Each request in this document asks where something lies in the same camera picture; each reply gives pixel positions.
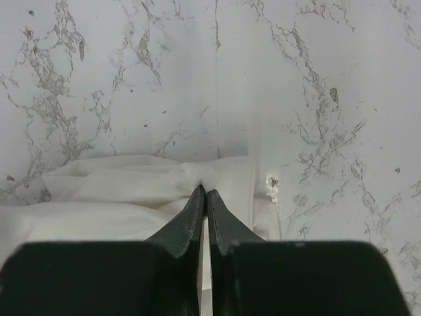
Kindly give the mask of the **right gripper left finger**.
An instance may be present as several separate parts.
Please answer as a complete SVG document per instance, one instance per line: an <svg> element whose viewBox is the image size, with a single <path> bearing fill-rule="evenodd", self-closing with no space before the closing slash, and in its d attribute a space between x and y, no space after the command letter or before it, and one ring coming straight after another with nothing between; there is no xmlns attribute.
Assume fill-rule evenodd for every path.
<svg viewBox="0 0 421 316"><path fill-rule="evenodd" d="M151 315L199 315L202 292L205 191L147 239L156 250Z"/></svg>

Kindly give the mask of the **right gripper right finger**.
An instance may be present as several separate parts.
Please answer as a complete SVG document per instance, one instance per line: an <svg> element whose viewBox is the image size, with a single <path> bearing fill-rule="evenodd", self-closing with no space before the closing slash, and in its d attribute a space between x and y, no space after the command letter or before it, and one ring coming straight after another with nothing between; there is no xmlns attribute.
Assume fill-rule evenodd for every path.
<svg viewBox="0 0 421 316"><path fill-rule="evenodd" d="M246 315L246 278L253 271L251 247L264 242L224 203L217 190L206 194L209 227L212 311Z"/></svg>

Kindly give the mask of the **white t shirt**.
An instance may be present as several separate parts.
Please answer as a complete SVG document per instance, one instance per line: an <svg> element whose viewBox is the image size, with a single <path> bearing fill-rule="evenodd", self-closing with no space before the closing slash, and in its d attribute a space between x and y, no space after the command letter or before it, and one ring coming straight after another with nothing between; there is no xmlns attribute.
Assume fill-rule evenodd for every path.
<svg viewBox="0 0 421 316"><path fill-rule="evenodd" d="M187 203L198 186L265 240L281 238L275 204L255 194L248 156L179 163L145 155L71 162L42 179L51 201L1 208L1 260L26 242L144 240Z"/></svg>

